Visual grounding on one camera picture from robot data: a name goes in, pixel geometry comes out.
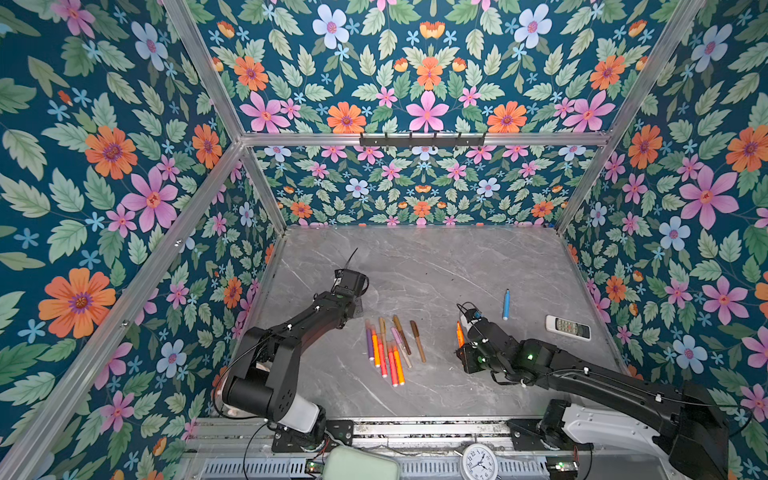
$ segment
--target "ventilation grille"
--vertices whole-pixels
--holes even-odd
[[[397,458],[401,478],[459,478],[458,458]],[[304,473],[306,458],[249,458],[248,478],[310,478]],[[544,459],[511,460],[498,457],[502,478],[549,478]],[[245,478],[242,458],[212,458],[206,461],[201,480]]]

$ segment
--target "blue marker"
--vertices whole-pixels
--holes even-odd
[[[502,318],[509,320],[509,289],[507,289],[507,294],[504,295],[504,316]]]

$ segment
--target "marble surface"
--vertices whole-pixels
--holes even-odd
[[[576,356],[619,370],[604,324],[594,314],[561,239],[552,229],[524,227],[341,227],[292,229],[257,325],[285,322],[314,293],[331,287],[333,270],[359,248],[349,268],[369,276],[363,318],[332,330],[301,358],[298,392],[329,416],[541,415],[565,394],[538,387],[499,386],[488,372],[467,375],[456,358],[456,303],[472,301],[517,339],[539,338]],[[505,290],[510,318],[502,320]],[[363,320],[406,331],[413,368],[393,388],[368,360]],[[583,342],[550,333],[551,314],[585,323]],[[409,321],[419,326],[422,363]]]

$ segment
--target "orange marker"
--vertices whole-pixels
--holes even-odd
[[[395,365],[397,366],[397,378],[400,381],[400,385],[406,384],[406,378],[402,374],[402,363],[400,362],[400,352],[396,346],[392,346],[392,350],[395,353]]]
[[[397,381],[397,366],[395,364],[395,354],[391,348],[389,349],[389,372],[392,374],[392,386],[397,386],[399,384]]]
[[[386,378],[386,356],[384,355],[384,345],[382,345],[381,339],[379,339],[379,358],[381,359],[382,377]]]
[[[371,336],[373,337],[373,362],[376,366],[381,365],[379,359],[379,336],[376,335],[376,329],[371,327]]]
[[[466,342],[464,341],[464,330],[462,329],[461,321],[456,322],[456,338],[458,339],[458,347],[462,348]]]

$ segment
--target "white clock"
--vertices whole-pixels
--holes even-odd
[[[459,470],[464,480],[495,480],[498,475],[496,455],[485,445],[470,445],[462,455]]]

